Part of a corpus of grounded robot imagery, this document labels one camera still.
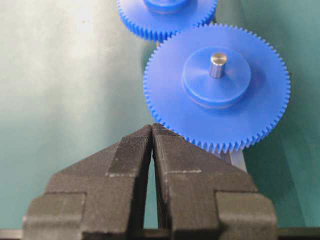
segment green surface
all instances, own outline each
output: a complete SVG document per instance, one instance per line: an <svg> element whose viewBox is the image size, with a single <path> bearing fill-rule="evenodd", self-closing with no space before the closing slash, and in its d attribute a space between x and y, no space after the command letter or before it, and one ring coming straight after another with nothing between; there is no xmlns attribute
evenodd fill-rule
<svg viewBox="0 0 320 240"><path fill-rule="evenodd" d="M277 49L291 73L287 111L245 151L247 169L273 200L280 226L320 226L320 1L242 2L248 29Z"/></svg>
<svg viewBox="0 0 320 240"><path fill-rule="evenodd" d="M270 42L292 73L287 112L245 151L278 224L320 226L318 0L220 0L217 21ZM115 1L0 1L0 228L20 228L50 175L151 124L142 89L154 44ZM145 226L157 227L151 164Z"/></svg>

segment teal background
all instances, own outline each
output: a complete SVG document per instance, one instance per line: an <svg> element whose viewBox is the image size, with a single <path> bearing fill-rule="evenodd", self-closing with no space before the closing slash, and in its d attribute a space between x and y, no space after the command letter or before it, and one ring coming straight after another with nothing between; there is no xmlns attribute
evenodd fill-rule
<svg viewBox="0 0 320 240"><path fill-rule="evenodd" d="M291 72L277 128L244 151L278 225L320 225L318 0L220 0L216 19L271 43ZM21 228L50 175L151 124L142 90L155 45L127 31L116 2L0 1L0 228ZM157 227L151 163L145 227Z"/></svg>

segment blue gear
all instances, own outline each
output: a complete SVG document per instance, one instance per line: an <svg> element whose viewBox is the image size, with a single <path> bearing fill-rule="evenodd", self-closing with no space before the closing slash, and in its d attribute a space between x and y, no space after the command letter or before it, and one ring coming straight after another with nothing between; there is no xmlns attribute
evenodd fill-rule
<svg viewBox="0 0 320 240"><path fill-rule="evenodd" d="M229 51L220 79L209 75L214 49ZM221 24L165 41L147 63L143 87L157 123L212 153L242 150L267 136L283 116L291 88L285 63L272 46L252 32ZM230 105L219 107L220 102Z"/></svg>
<svg viewBox="0 0 320 240"><path fill-rule="evenodd" d="M117 0L119 15L135 35L162 43L188 28L209 24L218 0Z"/></svg>

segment blue plastic gear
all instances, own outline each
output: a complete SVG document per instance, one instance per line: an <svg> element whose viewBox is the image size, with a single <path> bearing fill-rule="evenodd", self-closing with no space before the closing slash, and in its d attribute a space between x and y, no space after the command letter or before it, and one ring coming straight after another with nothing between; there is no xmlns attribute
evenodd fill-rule
<svg viewBox="0 0 320 240"><path fill-rule="evenodd" d="M220 79L209 75L214 52L228 57ZM212 153L242 150L267 136L283 116L291 88L272 46L221 24L190 29L160 45L147 63L143 87L157 123Z"/></svg>
<svg viewBox="0 0 320 240"><path fill-rule="evenodd" d="M119 15L135 35L162 43L189 28L209 24L218 0L117 0Z"/></svg>

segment gear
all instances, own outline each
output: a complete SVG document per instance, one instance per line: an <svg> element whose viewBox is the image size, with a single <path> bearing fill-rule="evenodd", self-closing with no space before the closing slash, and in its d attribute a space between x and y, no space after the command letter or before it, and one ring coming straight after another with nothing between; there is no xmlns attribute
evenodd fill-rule
<svg viewBox="0 0 320 240"><path fill-rule="evenodd" d="M225 53L224 76L209 73L213 53ZM212 153L238 151L267 136L283 116L290 77L264 39L227 25L193 28L151 55L144 95L157 123Z"/></svg>
<svg viewBox="0 0 320 240"><path fill-rule="evenodd" d="M119 15L135 35L162 43L188 28L209 24L218 0L117 0Z"/></svg>

